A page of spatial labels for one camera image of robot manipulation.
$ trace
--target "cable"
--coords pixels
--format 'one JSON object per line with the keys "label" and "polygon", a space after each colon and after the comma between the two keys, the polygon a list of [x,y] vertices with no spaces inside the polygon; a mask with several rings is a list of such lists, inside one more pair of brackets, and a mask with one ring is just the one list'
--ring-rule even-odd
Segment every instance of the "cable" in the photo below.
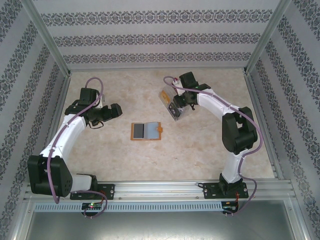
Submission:
{"label": "cable", "polygon": [[93,108],[97,107],[97,106],[100,104],[100,99],[101,99],[101,98],[99,98],[98,103],[97,103],[96,105],[94,105]]}
{"label": "cable", "polygon": [[83,212],[83,215],[84,215],[85,218],[94,219],[94,218],[100,216],[107,209],[108,199],[107,199],[106,195],[104,195],[102,192],[86,190],[86,191],[77,191],[77,192],[74,192],[74,193],[98,194],[98,195],[102,196],[102,201],[103,201],[103,199],[105,199],[105,205],[104,205],[103,209],[100,212],[98,212],[96,215],[94,215],[94,216],[86,215],[86,212],[89,209],[89,208],[86,208],[84,210],[84,212]]}
{"label": "cable", "polygon": [[174,86],[172,85],[171,83],[168,83],[166,81],[166,79],[172,79],[173,81],[175,81],[175,78],[173,76],[165,76],[163,78],[163,81],[165,84],[169,85],[170,87],[172,88],[175,88],[175,89],[180,89],[180,90],[184,90],[184,91],[189,91],[189,92],[195,92],[195,93],[200,93],[200,94],[206,94],[206,95],[209,95],[215,99],[217,99],[219,102],[221,102],[223,105],[225,105],[226,107],[230,108],[231,110],[235,111],[237,114],[241,115],[242,117],[244,117],[245,119],[247,119],[256,129],[256,131],[258,132],[259,134],[259,137],[260,137],[260,142],[259,142],[259,146],[252,150],[252,151],[249,151],[249,152],[246,152],[245,154],[243,154],[243,156],[241,157],[241,160],[240,160],[240,163],[239,163],[239,166],[238,166],[238,174],[241,178],[245,179],[245,180],[250,180],[254,183],[254,189],[253,189],[253,192],[251,194],[251,196],[249,197],[249,199],[246,201],[246,203],[243,205],[242,208],[240,208],[236,213],[234,213],[233,215],[236,215],[238,213],[240,213],[247,205],[248,203],[251,201],[251,199],[254,197],[256,191],[257,191],[257,187],[258,187],[258,184],[257,184],[257,181],[254,180],[253,178],[250,178],[250,177],[245,177],[243,175],[241,175],[241,166],[244,162],[244,158],[250,154],[254,154],[256,153],[257,151],[259,151],[264,143],[264,138],[262,136],[262,132],[259,128],[259,126],[249,117],[247,116],[246,114],[244,114],[243,112],[239,111],[238,109],[234,108],[231,104],[228,104],[226,101],[224,101],[221,97],[215,95],[215,94],[212,94],[212,93],[209,93],[209,92],[206,92],[206,91],[201,91],[201,90],[196,90],[196,89],[190,89],[190,88],[184,88],[184,87],[178,87],[178,86]]}
{"label": "cable", "polygon": [[[105,191],[102,191],[102,190],[101,190],[100,193],[106,195]],[[103,203],[104,203],[104,198],[102,197],[102,200],[101,200],[100,204],[103,204]]]}
{"label": "cable", "polygon": [[50,166],[50,163],[51,163],[51,158],[52,158],[52,155],[53,155],[53,152],[55,150],[55,147],[56,147],[56,144],[59,140],[59,138],[61,137],[62,133],[64,132],[64,130],[72,123],[72,121],[74,119],[76,119],[77,117],[79,117],[81,114],[83,114],[85,111],[89,110],[92,106],[94,106],[98,101],[99,99],[102,97],[103,95],[103,91],[104,91],[104,84],[103,82],[101,81],[100,78],[98,77],[92,77],[90,78],[86,84],[85,84],[85,88],[87,88],[88,86],[88,83],[91,82],[92,80],[98,80],[101,84],[101,91],[100,91],[100,94],[99,96],[97,97],[97,99],[91,103],[89,106],[87,106],[85,109],[83,109],[82,111],[80,111],[79,113],[77,113],[75,116],[73,116],[64,126],[63,128],[59,131],[59,133],[57,134],[55,140],[53,141],[52,143],[52,146],[51,146],[51,149],[50,149],[50,152],[49,152],[49,155],[48,155],[48,159],[47,159],[47,163],[46,163],[46,169],[47,169],[47,174],[48,174],[48,181],[49,181],[49,185],[50,185],[50,189],[51,189],[51,193],[52,193],[52,197],[53,197],[53,200],[56,204],[59,203],[60,201],[60,197],[57,197],[56,195],[56,191],[55,191],[55,187],[54,187],[54,184],[53,184],[53,181],[52,181],[52,176],[51,176],[51,166]]}

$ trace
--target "metal plate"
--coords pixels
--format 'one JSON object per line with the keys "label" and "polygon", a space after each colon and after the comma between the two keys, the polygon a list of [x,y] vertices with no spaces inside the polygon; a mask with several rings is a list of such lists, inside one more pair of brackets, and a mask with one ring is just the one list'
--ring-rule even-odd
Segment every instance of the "metal plate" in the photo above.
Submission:
{"label": "metal plate", "polygon": [[254,201],[241,214],[234,217],[226,217],[219,211],[107,211],[91,220],[85,219],[80,212],[36,212],[28,236],[22,239],[44,240],[44,238],[45,240],[295,239],[283,201]]}
{"label": "metal plate", "polygon": [[249,197],[247,185],[243,182],[242,188],[230,190],[226,195],[223,195],[217,182],[203,183],[204,199],[235,199],[236,194],[239,194],[239,199],[247,199]]}
{"label": "metal plate", "polygon": [[[115,196],[114,184],[98,184],[98,192],[103,192],[108,200],[113,200]],[[101,200],[102,197],[92,193],[71,193],[71,200]]]}

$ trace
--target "perforated metal strip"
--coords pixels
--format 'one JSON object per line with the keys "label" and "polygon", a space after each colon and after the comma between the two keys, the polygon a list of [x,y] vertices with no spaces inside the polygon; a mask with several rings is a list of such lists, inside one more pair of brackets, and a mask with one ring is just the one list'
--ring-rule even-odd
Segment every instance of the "perforated metal strip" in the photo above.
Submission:
{"label": "perforated metal strip", "polygon": [[[81,202],[54,202],[36,203],[34,211],[37,213],[79,213],[81,212]],[[106,212],[205,212],[222,211],[220,201],[205,202],[110,202]],[[99,212],[100,210],[88,210],[89,212]]]}

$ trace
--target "aluminum frame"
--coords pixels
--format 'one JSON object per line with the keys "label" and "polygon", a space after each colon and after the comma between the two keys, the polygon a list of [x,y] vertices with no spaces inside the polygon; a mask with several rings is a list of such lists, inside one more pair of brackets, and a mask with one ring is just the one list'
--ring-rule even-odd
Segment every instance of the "aluminum frame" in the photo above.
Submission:
{"label": "aluminum frame", "polygon": [[249,91],[249,95],[251,98],[251,102],[252,102],[252,105],[254,108],[254,112],[255,112],[259,127],[262,132],[262,136],[264,139],[264,145],[265,145],[266,152],[268,154],[268,157],[269,157],[269,160],[271,163],[271,167],[272,167],[274,176],[275,176],[275,178],[283,180],[285,178],[284,178],[283,173],[281,171],[279,160],[277,158],[275,149],[273,147],[273,143],[272,143],[269,131],[268,131],[267,123],[266,123],[265,117],[263,115],[262,108],[259,104],[259,99],[258,99],[256,90],[254,88],[253,81],[251,79],[250,74],[248,74],[248,72],[246,72],[245,69],[243,69],[243,76],[244,76],[244,80],[245,80],[246,86]]}
{"label": "aluminum frame", "polygon": [[[114,200],[110,203],[188,203],[188,202],[220,202],[234,199],[204,199],[203,189],[198,183],[217,182],[203,181],[118,181],[115,184]],[[254,189],[252,182],[246,182],[248,193]],[[290,180],[276,178],[257,179],[258,189],[252,201],[281,200],[285,203],[288,218],[296,240],[309,240],[310,236],[302,218],[300,207]],[[62,203],[85,203],[88,201],[70,200],[69,196],[61,198]],[[52,203],[49,195],[33,194],[30,186],[27,187],[23,198],[20,213],[17,218],[11,240],[24,240],[27,237],[35,206],[38,203]]]}
{"label": "aluminum frame", "polygon": [[23,8],[28,13],[33,24],[36,26],[40,36],[42,37],[44,43],[47,45],[50,53],[53,55],[56,63],[58,64],[63,75],[67,75],[70,72],[70,69],[61,54],[54,38],[51,36],[44,20],[42,19],[40,13],[38,12],[34,2],[32,0],[21,0]]}
{"label": "aluminum frame", "polygon": [[276,9],[274,10],[266,28],[264,29],[255,49],[253,50],[249,61],[246,65],[246,70],[248,72],[251,72],[252,69],[255,67],[256,62],[258,61],[261,53],[265,49],[265,46],[267,45],[269,39],[271,38],[272,33],[277,28],[278,23],[280,22],[280,19],[282,18],[284,12],[288,8],[289,4],[292,0],[280,0]]}

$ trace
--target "gray metal panel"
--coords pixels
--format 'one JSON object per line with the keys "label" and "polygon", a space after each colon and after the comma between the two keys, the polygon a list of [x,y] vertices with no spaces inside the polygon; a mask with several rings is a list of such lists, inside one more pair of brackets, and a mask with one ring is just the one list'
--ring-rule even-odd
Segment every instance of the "gray metal panel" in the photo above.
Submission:
{"label": "gray metal panel", "polygon": [[35,212],[28,240],[292,240],[283,201],[255,201],[235,217],[218,212]]}

